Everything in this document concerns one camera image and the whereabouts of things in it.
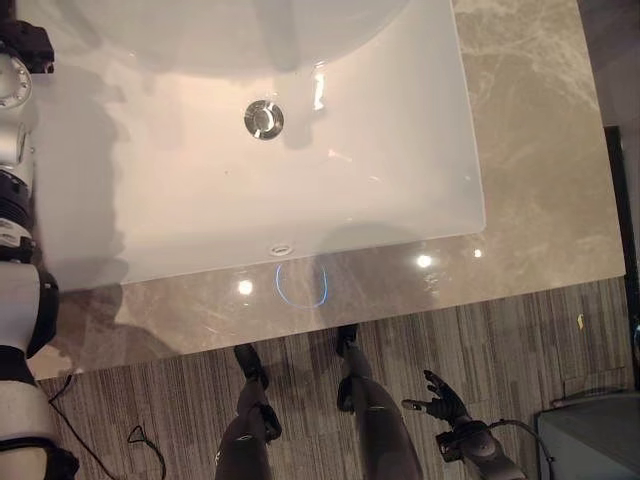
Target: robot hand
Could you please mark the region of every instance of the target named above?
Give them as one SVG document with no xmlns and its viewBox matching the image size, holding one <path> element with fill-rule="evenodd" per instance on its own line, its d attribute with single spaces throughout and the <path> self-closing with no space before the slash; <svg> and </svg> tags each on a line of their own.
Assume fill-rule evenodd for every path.
<svg viewBox="0 0 640 480">
<path fill-rule="evenodd" d="M 427 380 L 427 390 L 433 392 L 438 398 L 430 402 L 420 400 L 403 400 L 402 406 L 407 410 L 425 411 L 438 420 L 444 420 L 453 428 L 460 419 L 470 419 L 467 407 L 458 394 L 430 370 L 424 371 Z"/>
<path fill-rule="evenodd" d="M 436 395 L 429 402 L 403 400 L 407 410 L 425 412 L 452 428 L 436 436 L 445 462 L 462 460 L 473 478 L 483 480 L 523 480 L 522 470 L 505 454 L 484 422 L 471 418 L 460 396 L 435 373 L 425 370 L 427 389 Z"/>
</svg>

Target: undermount sink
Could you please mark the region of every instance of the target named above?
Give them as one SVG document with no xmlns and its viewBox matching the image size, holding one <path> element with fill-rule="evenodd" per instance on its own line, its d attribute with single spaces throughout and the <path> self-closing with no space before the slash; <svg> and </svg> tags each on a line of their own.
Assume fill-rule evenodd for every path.
<svg viewBox="0 0 640 480">
<path fill-rule="evenodd" d="M 478 232 L 449 0 L 33 0 L 63 290 Z"/>
</svg>

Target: beige marble surface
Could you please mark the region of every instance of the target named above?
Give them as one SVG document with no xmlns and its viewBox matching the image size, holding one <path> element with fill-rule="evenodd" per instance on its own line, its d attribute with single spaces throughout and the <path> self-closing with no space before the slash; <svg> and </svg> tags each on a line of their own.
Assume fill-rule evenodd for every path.
<svg viewBox="0 0 640 480">
<path fill-rule="evenodd" d="M 57 338 L 31 361 L 36 375 L 622 275 L 607 151 L 575 1 L 458 0 L 455 10 L 485 232 L 68 294 Z M 422 267 L 421 255 L 430 259 Z M 314 307 L 325 297 L 325 276 L 326 300 Z"/>
</svg>

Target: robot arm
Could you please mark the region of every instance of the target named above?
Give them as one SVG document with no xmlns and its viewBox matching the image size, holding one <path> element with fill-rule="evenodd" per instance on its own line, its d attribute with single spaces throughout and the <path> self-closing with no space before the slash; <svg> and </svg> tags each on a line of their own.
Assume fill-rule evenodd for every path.
<svg viewBox="0 0 640 480">
<path fill-rule="evenodd" d="M 51 73 L 53 50 L 43 29 L 0 17 L 0 478 L 72 480 L 78 461 L 57 447 L 49 403 L 26 363 L 55 335 L 58 312 L 54 278 L 31 264 L 30 73 Z"/>
<path fill-rule="evenodd" d="M 404 400 L 408 410 L 425 412 L 451 427 L 436 437 L 445 462 L 462 460 L 472 478 L 481 480 L 526 480 L 522 470 L 505 455 L 504 449 L 484 422 L 471 418 L 458 394 L 435 373 L 425 370 L 430 402 Z"/>
</svg>

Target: sink overflow hole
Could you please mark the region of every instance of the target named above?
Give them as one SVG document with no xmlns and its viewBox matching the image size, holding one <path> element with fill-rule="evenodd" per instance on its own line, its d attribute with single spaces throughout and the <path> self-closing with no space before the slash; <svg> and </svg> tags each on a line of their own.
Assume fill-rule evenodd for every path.
<svg viewBox="0 0 640 480">
<path fill-rule="evenodd" d="M 274 245 L 269 250 L 269 253 L 274 257 L 284 257 L 285 255 L 289 255 L 291 252 L 293 252 L 291 245 Z"/>
</svg>

